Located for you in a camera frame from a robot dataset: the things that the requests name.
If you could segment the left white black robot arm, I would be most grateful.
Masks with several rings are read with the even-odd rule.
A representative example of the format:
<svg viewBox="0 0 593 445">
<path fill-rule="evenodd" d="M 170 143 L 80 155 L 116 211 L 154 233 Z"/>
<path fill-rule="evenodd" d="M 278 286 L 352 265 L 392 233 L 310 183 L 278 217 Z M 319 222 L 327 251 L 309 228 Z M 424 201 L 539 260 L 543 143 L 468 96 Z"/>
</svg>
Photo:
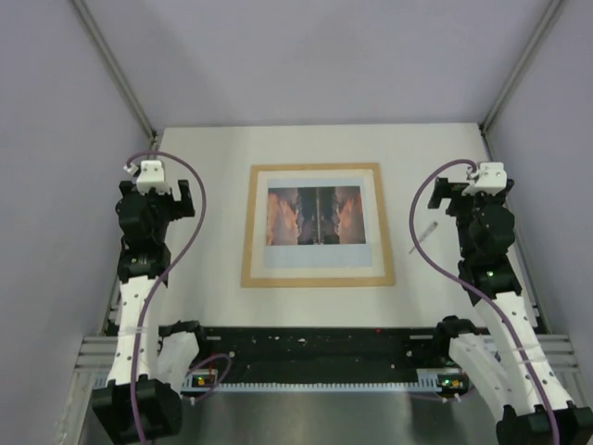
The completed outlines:
<svg viewBox="0 0 593 445">
<path fill-rule="evenodd" d="M 118 339 L 107 382 L 91 396 L 92 409 L 115 444 L 177 434 L 188 368 L 209 359 L 210 346 L 199 338 L 198 322 L 159 322 L 161 299 L 154 287 L 168 283 L 168 226 L 196 214 L 188 182 L 181 180 L 178 186 L 181 197 L 175 199 L 171 191 L 160 194 L 154 186 L 120 183 Z"/>
</svg>

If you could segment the light wooden picture frame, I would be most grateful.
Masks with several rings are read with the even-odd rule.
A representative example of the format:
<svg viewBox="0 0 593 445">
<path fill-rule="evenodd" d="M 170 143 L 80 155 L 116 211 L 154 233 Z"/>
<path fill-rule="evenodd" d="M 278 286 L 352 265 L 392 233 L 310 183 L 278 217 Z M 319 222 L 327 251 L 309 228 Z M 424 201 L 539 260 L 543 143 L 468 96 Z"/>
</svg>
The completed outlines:
<svg viewBox="0 0 593 445">
<path fill-rule="evenodd" d="M 268 269 L 263 264 L 268 191 L 274 178 L 360 177 L 364 180 L 366 228 L 372 232 L 374 266 L 340 269 Z M 246 212 L 241 284 L 253 288 L 370 287 L 396 282 L 381 170 L 376 163 L 254 165 L 251 168 Z"/>
</svg>

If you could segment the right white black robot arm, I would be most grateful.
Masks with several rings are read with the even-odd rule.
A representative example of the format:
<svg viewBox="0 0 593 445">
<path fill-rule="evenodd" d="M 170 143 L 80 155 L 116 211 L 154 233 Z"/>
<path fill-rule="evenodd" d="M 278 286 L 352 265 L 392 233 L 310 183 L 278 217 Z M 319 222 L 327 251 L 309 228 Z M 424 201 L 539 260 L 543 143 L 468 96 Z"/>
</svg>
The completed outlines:
<svg viewBox="0 0 593 445">
<path fill-rule="evenodd" d="M 496 421 L 498 443 L 587 444 L 592 410 L 578 406 L 552 370 L 508 258 L 515 241 L 515 218 L 505 206 L 510 190 L 469 195 L 467 186 L 436 179 L 428 206 L 450 201 L 446 213 L 456 222 L 461 251 L 458 277 L 496 349 L 488 349 L 472 322 L 449 316 L 437 327 L 433 356 L 469 377 Z"/>
</svg>

